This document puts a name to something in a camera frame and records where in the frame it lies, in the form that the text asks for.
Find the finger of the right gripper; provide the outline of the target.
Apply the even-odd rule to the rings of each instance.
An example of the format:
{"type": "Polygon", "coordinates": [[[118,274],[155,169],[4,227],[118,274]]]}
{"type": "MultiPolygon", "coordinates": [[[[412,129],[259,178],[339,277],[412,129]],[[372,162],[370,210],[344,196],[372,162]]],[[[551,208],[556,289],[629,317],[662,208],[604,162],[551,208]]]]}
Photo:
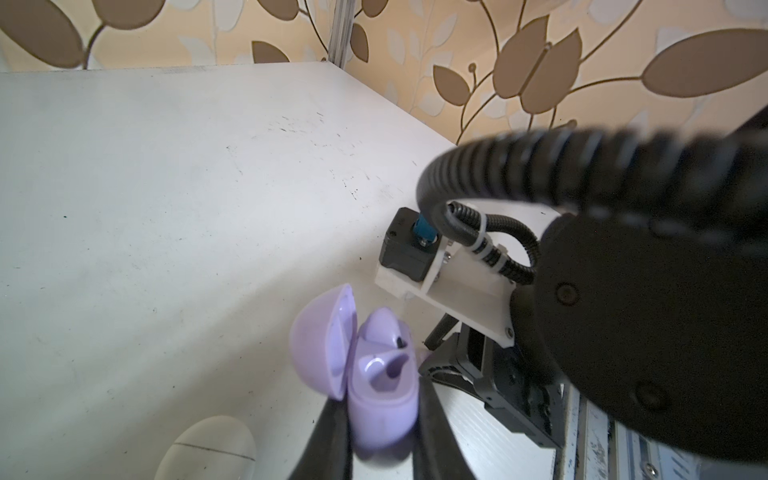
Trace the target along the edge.
{"type": "Polygon", "coordinates": [[[423,344],[429,351],[436,350],[444,341],[444,338],[459,323],[459,320],[450,314],[444,314],[434,328],[426,336],[423,344]]]}

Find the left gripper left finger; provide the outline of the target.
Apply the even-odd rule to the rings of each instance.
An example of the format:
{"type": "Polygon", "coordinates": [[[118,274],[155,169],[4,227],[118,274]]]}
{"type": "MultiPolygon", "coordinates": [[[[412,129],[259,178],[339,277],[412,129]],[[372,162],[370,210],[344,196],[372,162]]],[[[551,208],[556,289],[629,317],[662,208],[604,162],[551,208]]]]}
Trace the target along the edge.
{"type": "Polygon", "coordinates": [[[289,479],[349,480],[352,476],[347,401],[329,398],[289,479]]]}

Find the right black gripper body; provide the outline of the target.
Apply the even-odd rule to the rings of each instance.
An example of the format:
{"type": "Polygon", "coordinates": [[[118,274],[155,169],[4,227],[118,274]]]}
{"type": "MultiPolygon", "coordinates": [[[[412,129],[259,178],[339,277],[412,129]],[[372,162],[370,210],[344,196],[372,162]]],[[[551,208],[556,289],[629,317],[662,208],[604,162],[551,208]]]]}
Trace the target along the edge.
{"type": "Polygon", "coordinates": [[[505,428],[538,446],[564,446],[562,387],[536,378],[518,348],[503,348],[463,324],[436,350],[428,350],[419,372],[481,401],[505,428]]]}

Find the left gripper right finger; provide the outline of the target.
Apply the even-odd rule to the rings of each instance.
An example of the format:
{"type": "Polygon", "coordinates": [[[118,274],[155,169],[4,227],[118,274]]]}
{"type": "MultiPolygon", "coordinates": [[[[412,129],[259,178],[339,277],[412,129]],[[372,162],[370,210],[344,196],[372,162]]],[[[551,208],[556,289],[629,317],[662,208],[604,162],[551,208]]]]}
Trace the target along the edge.
{"type": "Polygon", "coordinates": [[[419,378],[418,419],[412,451],[414,479],[474,479],[433,382],[419,378]]]}

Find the purple round charging case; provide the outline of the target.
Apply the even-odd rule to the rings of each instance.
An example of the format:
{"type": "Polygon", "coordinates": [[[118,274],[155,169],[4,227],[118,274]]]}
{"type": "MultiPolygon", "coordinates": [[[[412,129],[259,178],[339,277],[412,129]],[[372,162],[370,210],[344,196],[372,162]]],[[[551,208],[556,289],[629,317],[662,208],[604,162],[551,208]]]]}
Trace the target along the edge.
{"type": "Polygon", "coordinates": [[[378,453],[409,435],[418,417],[417,358],[409,326],[390,308],[360,323],[352,287],[332,288],[295,318],[290,352],[305,385],[347,402],[356,450],[378,453]]]}

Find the white round charging case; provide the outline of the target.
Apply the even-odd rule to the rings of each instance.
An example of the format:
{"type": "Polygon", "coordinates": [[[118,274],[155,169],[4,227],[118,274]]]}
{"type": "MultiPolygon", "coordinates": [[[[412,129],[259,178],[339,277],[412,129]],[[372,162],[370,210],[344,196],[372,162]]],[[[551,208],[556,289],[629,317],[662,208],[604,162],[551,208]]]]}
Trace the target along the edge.
{"type": "Polygon", "coordinates": [[[250,429],[230,416],[201,420],[169,447],[155,479],[252,479],[256,445],[250,429]]]}

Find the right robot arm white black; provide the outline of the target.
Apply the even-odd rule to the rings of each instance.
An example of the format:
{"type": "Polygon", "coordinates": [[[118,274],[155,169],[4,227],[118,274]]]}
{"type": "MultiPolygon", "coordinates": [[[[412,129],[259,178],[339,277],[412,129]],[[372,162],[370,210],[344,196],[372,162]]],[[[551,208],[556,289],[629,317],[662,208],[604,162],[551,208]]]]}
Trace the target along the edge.
{"type": "Polygon", "coordinates": [[[537,349],[624,425],[704,457],[767,460],[767,132],[509,132],[438,156],[417,204],[499,252],[464,200],[560,207],[532,267],[537,349]]]}

